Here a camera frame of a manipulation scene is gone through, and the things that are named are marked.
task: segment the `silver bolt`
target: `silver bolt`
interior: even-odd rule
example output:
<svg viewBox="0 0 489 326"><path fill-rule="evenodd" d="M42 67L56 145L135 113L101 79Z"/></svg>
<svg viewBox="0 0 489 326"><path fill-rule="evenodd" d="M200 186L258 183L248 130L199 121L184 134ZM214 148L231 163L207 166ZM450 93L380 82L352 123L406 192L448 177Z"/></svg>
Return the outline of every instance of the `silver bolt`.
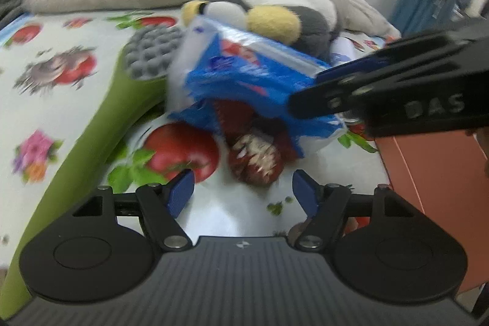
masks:
<svg viewBox="0 0 489 326"><path fill-rule="evenodd" d="M359 87L358 89L354 90L351 94L354 96L360 96L361 94L365 94L373 90L373 87L371 86L362 86Z"/></svg>
<svg viewBox="0 0 489 326"><path fill-rule="evenodd" d="M181 249L182 247L185 247L188 243L187 238L184 236L180 235L171 235L165 238L163 241L166 247L169 247L170 249Z"/></svg>
<svg viewBox="0 0 489 326"><path fill-rule="evenodd" d="M305 249L317 249L323 244L323 240L318 236L306 235L300 240L299 244Z"/></svg>
<svg viewBox="0 0 489 326"><path fill-rule="evenodd" d="M328 107L331 109L338 108L341 105L341 98L335 97L328 101Z"/></svg>
<svg viewBox="0 0 489 326"><path fill-rule="evenodd" d="M343 83L348 83L348 82L351 82L353 79L355 79L356 76L353 75L353 76L348 76L348 78L344 78L342 79L339 83L343 84Z"/></svg>

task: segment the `pink flower print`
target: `pink flower print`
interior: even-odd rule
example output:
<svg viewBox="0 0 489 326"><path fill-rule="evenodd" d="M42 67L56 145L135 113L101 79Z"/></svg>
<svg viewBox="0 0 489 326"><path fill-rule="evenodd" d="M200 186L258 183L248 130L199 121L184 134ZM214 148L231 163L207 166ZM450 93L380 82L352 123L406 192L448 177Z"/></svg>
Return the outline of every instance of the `pink flower print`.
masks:
<svg viewBox="0 0 489 326"><path fill-rule="evenodd" d="M22 158L21 167L24 170L34 162L44 163L47 159L47 152L54 141L44 135L40 130L36 130L26 141L20 145L20 156Z"/></svg>

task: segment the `blue plastic bag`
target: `blue plastic bag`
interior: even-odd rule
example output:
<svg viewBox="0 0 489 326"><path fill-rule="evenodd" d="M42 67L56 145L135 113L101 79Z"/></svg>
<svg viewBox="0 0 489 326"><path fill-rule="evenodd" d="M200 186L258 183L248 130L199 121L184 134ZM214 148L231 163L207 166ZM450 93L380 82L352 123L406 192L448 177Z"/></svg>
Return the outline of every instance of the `blue plastic bag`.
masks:
<svg viewBox="0 0 489 326"><path fill-rule="evenodd" d="M221 134L212 99L244 101L263 117L282 119L303 157L344 133L334 115L296 119L287 111L288 97L328 68L280 43L198 16L169 69L168 105L173 118Z"/></svg>

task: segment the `orange board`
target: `orange board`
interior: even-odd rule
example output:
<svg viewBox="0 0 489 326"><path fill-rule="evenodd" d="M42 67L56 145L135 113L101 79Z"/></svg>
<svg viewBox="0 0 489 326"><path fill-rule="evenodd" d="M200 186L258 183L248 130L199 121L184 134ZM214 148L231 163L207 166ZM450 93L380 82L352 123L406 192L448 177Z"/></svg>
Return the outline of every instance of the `orange board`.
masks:
<svg viewBox="0 0 489 326"><path fill-rule="evenodd" d="M456 238L469 268L460 290L489 281L486 157L461 131L376 140L394 190Z"/></svg>

